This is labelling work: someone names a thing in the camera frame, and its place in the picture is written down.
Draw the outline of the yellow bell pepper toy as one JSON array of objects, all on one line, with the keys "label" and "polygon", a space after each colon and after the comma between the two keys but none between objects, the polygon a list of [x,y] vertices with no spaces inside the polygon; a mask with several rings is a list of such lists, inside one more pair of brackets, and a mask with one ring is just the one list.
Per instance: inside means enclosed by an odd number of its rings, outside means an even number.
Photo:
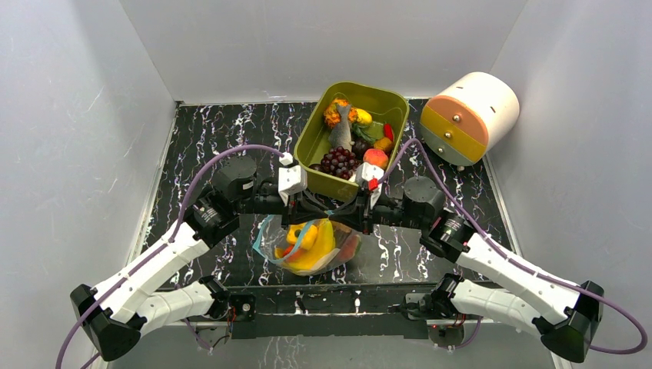
[{"label": "yellow bell pepper toy", "polygon": [[286,242],[298,245],[305,251],[313,248],[318,236],[318,227],[314,224],[302,223],[291,225],[286,235]]}]

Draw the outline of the watermelon slice toy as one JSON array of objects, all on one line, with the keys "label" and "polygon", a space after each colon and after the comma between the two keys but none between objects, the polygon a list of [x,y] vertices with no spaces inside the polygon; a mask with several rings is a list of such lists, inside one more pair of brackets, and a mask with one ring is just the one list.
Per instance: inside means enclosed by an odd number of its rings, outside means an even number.
[{"label": "watermelon slice toy", "polygon": [[350,261],[357,254],[360,244],[361,236],[359,234],[349,235],[340,247],[337,260],[341,263]]}]

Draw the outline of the yellow banana toy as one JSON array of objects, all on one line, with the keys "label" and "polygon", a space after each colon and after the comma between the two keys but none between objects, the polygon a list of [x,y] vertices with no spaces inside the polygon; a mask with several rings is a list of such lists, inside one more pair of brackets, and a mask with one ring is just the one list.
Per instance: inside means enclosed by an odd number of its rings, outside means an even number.
[{"label": "yellow banana toy", "polygon": [[276,247],[274,249],[275,259],[281,260],[281,266],[296,275],[316,274],[328,262],[330,262],[339,251],[339,249],[336,248],[334,227],[331,221],[328,219],[321,219],[313,221],[311,224],[318,227],[318,236],[313,248],[309,251],[305,251],[301,260],[291,263],[283,261],[283,250],[289,246],[286,240],[286,245],[284,247]]}]

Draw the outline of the clear zip top bag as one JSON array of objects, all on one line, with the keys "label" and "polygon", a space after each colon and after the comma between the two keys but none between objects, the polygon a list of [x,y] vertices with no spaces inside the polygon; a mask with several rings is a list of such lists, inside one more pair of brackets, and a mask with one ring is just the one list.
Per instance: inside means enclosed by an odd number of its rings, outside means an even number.
[{"label": "clear zip top bag", "polygon": [[269,215],[252,247],[269,263],[292,274],[313,276],[346,264],[361,245],[360,232],[327,218],[283,227],[280,215]]}]

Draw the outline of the red chili toy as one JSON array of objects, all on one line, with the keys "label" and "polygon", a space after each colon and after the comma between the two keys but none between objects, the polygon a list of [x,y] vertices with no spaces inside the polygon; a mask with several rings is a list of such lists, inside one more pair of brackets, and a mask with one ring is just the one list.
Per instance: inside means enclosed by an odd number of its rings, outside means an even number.
[{"label": "red chili toy", "polygon": [[303,248],[295,248],[294,245],[291,244],[283,250],[283,261],[287,263],[299,261],[304,256],[304,253],[305,251]]}]

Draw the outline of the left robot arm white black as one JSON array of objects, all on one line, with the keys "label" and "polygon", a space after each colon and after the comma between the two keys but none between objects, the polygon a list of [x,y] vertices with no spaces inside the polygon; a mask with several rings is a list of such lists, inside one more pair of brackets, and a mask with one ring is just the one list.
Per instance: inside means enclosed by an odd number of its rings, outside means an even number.
[{"label": "left robot arm white black", "polygon": [[326,217],[307,191],[305,170],[288,153],[273,179],[258,180],[256,162],[246,156],[228,158],[211,179],[207,172],[199,171],[178,219],[147,251],[109,279],[73,290],[78,321],[103,360],[124,356],[143,336],[176,321],[222,320],[235,312],[231,292],[216,278],[169,292],[160,287],[237,231],[243,214],[277,215],[284,226]]}]

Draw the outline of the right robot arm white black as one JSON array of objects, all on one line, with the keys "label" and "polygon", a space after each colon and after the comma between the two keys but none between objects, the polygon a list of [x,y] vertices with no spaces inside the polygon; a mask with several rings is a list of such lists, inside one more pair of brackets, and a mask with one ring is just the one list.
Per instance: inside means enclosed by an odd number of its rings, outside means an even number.
[{"label": "right robot arm white black", "polygon": [[552,276],[514,252],[475,231],[460,215],[444,207],[444,193],[426,177],[404,184],[401,198],[390,198],[378,186],[363,185],[355,198],[329,218],[362,233],[376,225],[416,229],[420,244],[438,258],[474,270],[496,283],[486,288],[457,274],[446,273],[430,293],[408,293],[390,307],[411,320],[475,315],[508,324],[539,337],[558,357],[585,361],[602,318],[596,296],[601,286],[586,281],[587,294],[569,281]]}]

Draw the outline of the purple grape bunch toy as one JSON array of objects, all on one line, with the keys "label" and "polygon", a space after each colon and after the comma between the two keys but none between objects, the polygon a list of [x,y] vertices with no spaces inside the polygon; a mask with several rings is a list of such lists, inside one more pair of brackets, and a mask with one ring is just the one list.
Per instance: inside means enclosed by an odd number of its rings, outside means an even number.
[{"label": "purple grape bunch toy", "polygon": [[331,148],[322,156],[318,164],[321,164],[324,168],[322,173],[349,180],[361,164],[361,160],[356,159],[350,150],[339,147]]}]

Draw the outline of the peach toy upper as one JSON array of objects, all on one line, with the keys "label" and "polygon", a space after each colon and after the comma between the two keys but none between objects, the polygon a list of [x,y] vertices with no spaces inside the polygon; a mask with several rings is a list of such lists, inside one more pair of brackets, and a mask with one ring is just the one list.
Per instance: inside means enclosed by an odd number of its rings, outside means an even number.
[{"label": "peach toy upper", "polygon": [[369,148],[363,155],[363,162],[386,170],[389,165],[389,157],[381,149]]}]

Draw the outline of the grey fish toy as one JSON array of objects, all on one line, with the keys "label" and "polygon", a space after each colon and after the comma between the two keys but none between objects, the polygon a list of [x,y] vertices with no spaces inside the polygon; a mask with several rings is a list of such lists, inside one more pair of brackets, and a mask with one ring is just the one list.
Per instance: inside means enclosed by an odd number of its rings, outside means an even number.
[{"label": "grey fish toy", "polygon": [[337,105],[336,112],[339,114],[340,121],[331,129],[329,135],[329,143],[332,148],[342,147],[345,150],[352,149],[352,142],[354,141],[351,133],[351,121],[349,114],[352,105]]}]

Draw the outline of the small orange fruit toy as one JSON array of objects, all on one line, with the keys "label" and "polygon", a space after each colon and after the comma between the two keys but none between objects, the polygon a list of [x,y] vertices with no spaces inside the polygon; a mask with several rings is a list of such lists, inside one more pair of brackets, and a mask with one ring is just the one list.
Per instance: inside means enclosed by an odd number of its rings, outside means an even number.
[{"label": "small orange fruit toy", "polygon": [[374,149],[381,150],[390,156],[394,149],[394,142],[388,137],[380,138],[374,143]]}]

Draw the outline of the green leafy vegetable toy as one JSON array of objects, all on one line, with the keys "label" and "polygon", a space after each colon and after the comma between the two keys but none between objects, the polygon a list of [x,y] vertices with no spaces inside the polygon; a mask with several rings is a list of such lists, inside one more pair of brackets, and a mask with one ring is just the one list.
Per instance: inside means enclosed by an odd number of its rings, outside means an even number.
[{"label": "green leafy vegetable toy", "polygon": [[352,133],[369,144],[374,144],[377,140],[384,137],[384,125],[378,122],[372,122],[370,125],[352,125]]}]

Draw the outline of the yellow lemon toy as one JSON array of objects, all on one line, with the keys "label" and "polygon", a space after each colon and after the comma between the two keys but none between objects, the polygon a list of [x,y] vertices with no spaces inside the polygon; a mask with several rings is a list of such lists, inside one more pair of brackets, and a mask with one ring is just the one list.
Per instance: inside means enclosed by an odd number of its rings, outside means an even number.
[{"label": "yellow lemon toy", "polygon": [[371,114],[361,108],[354,109],[354,122],[362,127],[367,127],[373,122]]}]

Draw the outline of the olive green plastic bin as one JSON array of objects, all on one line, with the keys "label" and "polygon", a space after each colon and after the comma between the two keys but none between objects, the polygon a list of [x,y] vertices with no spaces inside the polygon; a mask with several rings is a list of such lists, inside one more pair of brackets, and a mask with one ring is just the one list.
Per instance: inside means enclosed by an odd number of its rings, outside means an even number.
[{"label": "olive green plastic bin", "polygon": [[320,163],[323,156],[331,149],[328,141],[331,130],[324,123],[323,113],[336,98],[347,99],[354,107],[369,112],[373,121],[392,127],[395,144],[388,155],[391,164],[396,161],[410,106],[408,101],[396,92],[352,81],[337,82],[323,92],[295,143],[293,156],[307,172],[310,191],[346,202],[358,191],[358,186],[354,182],[309,168],[312,164]]}]

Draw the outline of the round pastel drawer cabinet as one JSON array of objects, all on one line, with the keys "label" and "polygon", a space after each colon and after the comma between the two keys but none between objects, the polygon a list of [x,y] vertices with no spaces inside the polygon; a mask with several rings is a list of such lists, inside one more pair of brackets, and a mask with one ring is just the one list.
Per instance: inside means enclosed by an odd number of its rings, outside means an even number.
[{"label": "round pastel drawer cabinet", "polygon": [[514,127],[519,114],[511,87],[474,71],[427,101],[420,118],[421,138],[444,161],[472,166]]}]

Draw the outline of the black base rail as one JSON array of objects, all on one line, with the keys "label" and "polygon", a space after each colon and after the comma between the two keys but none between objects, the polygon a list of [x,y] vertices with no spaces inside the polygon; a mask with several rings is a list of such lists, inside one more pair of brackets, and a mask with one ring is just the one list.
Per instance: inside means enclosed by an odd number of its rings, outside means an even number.
[{"label": "black base rail", "polygon": [[190,319],[203,333],[222,321],[237,339],[295,336],[397,336],[426,339],[430,320],[461,315],[433,304],[428,284],[317,284],[226,289],[210,278],[155,293],[125,323],[98,308],[84,331],[98,349],[122,355],[146,334]]}]

